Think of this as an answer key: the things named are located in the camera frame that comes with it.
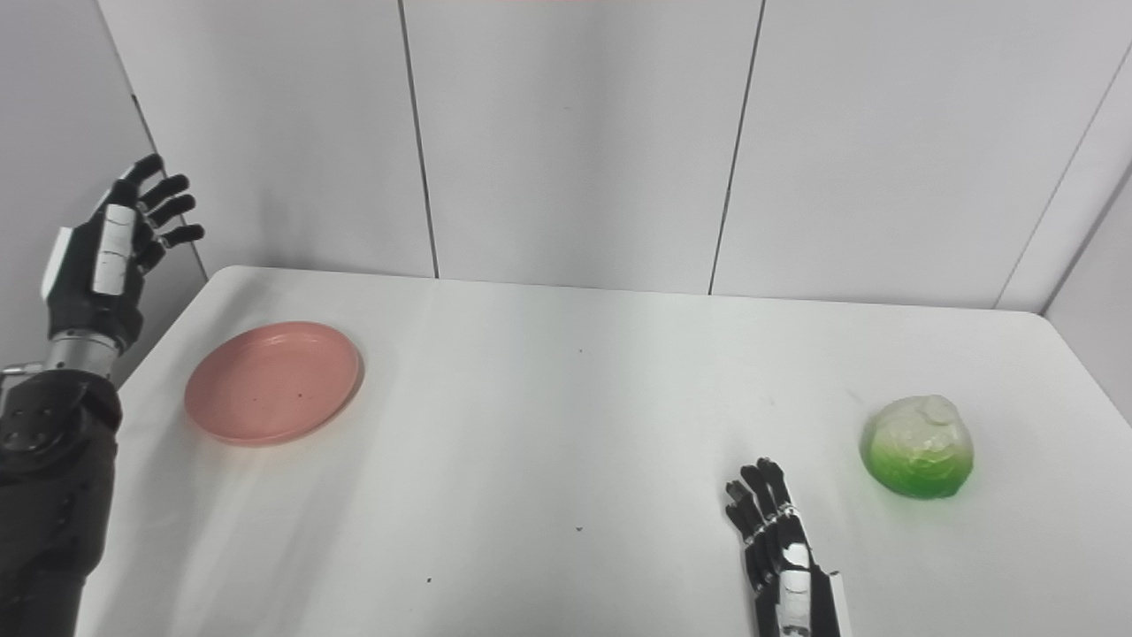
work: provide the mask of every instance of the white table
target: white table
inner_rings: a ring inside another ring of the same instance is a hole
[[[181,395],[284,320],[361,351],[357,397],[276,448],[214,442]],[[887,402],[950,397],[950,500],[857,455]],[[1132,626],[1132,429],[1041,318],[237,267],[122,391],[84,636],[746,637],[724,481],[771,456],[858,636]]]

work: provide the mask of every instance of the robotic hand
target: robotic hand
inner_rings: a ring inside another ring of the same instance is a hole
[[[848,619],[839,614],[830,575],[814,562],[782,470],[761,458],[739,470],[739,475],[747,484],[727,484],[732,502],[724,510],[743,536],[758,634],[849,637]]]
[[[196,206],[183,174],[139,193],[162,167],[156,154],[138,161],[88,221],[60,230],[42,286],[46,361],[0,371],[0,382],[31,377],[0,412],[0,637],[71,635],[102,558],[121,422],[111,368],[142,333],[145,274],[204,235],[200,225],[158,234]]]

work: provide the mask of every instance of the pink plate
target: pink plate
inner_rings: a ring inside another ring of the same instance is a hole
[[[324,424],[358,382],[358,351],[320,324],[274,324],[243,333],[197,365],[185,388],[189,420],[243,446],[294,440]]]

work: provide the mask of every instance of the cabbage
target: cabbage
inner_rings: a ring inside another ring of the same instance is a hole
[[[975,466],[975,447],[955,406],[942,396],[911,396],[865,424],[865,467],[884,487],[912,498],[954,496]]]

